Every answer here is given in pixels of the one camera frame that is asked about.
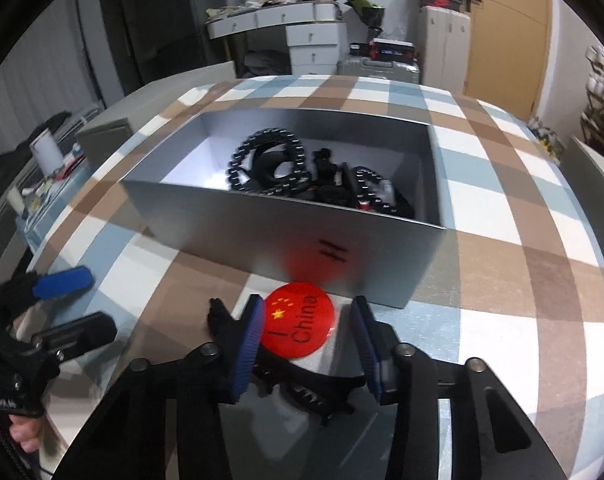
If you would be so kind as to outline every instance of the white cabinet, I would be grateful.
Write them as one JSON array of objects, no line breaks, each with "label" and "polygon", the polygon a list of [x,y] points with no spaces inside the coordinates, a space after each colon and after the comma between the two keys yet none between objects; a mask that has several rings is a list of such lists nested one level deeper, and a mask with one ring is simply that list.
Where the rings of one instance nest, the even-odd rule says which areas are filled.
[{"label": "white cabinet", "polygon": [[309,23],[287,27],[288,46],[336,45],[346,38],[346,23]]},{"label": "white cabinet", "polygon": [[337,70],[337,65],[300,65],[293,66],[293,75],[333,75]]},{"label": "white cabinet", "polygon": [[288,50],[291,65],[334,65],[341,57],[337,45],[291,46]]},{"label": "white cabinet", "polygon": [[288,23],[312,22],[314,19],[313,4],[295,4],[268,7],[258,11],[259,27],[286,25]]},{"label": "white cabinet", "polygon": [[417,45],[421,83],[462,93],[470,44],[469,16],[439,7],[422,7]]},{"label": "white cabinet", "polygon": [[287,27],[293,75],[333,74],[349,52],[346,23],[309,23]]}]

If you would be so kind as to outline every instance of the black beaded chain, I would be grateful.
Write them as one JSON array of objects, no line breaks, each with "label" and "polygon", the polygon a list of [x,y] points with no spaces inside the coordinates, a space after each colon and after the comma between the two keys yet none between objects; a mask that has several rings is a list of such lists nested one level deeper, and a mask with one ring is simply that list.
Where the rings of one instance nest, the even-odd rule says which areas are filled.
[{"label": "black beaded chain", "polygon": [[[274,146],[283,144],[285,146],[285,152],[288,153],[289,159],[293,164],[293,173],[289,174],[277,186],[256,191],[240,182],[239,172],[242,169],[242,162],[248,154],[265,144],[273,144]],[[306,155],[304,154],[302,143],[294,134],[281,128],[260,130],[246,139],[233,154],[227,174],[229,185],[235,191],[258,192],[264,195],[276,196],[291,196],[299,192],[301,186],[310,179],[310,174],[306,170]]]},{"label": "black beaded chain", "polygon": [[355,172],[355,179],[357,180],[357,200],[360,203],[368,202],[371,209],[378,213],[395,215],[397,214],[397,208],[390,205],[389,203],[382,202],[382,199],[375,193],[371,192],[368,187],[369,183],[379,184],[384,180],[384,177],[373,170],[369,170],[364,166],[358,166],[353,170]]}]

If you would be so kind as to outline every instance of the suitcase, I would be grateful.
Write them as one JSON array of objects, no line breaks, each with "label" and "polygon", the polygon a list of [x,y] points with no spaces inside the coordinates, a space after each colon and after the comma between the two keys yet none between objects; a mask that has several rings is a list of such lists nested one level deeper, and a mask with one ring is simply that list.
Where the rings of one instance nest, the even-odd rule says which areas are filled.
[{"label": "suitcase", "polygon": [[338,61],[338,75],[376,77],[405,83],[419,83],[419,68],[397,61],[373,61],[368,57],[348,57]]}]

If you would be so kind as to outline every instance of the finger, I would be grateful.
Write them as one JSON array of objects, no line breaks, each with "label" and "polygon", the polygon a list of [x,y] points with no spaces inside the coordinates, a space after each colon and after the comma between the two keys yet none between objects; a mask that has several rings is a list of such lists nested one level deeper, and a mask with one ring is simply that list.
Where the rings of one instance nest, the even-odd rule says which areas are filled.
[{"label": "finger", "polygon": [[21,443],[22,449],[27,453],[33,453],[39,449],[40,441],[38,438],[32,438]]},{"label": "finger", "polygon": [[39,429],[40,425],[36,423],[13,424],[8,431],[15,442],[26,442],[35,438],[39,433]]}]

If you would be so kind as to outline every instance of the gray box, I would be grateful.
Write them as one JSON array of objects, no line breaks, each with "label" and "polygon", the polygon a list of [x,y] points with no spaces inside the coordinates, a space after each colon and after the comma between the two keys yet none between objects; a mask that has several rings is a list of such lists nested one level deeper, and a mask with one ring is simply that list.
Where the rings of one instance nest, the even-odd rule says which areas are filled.
[{"label": "gray box", "polygon": [[[229,191],[226,168],[250,134],[286,128],[306,153],[366,166],[416,210],[416,221],[293,198]],[[206,112],[161,142],[123,179],[155,237],[236,269],[403,308],[445,229],[426,124],[333,110]],[[278,171],[287,173],[287,168]]]}]

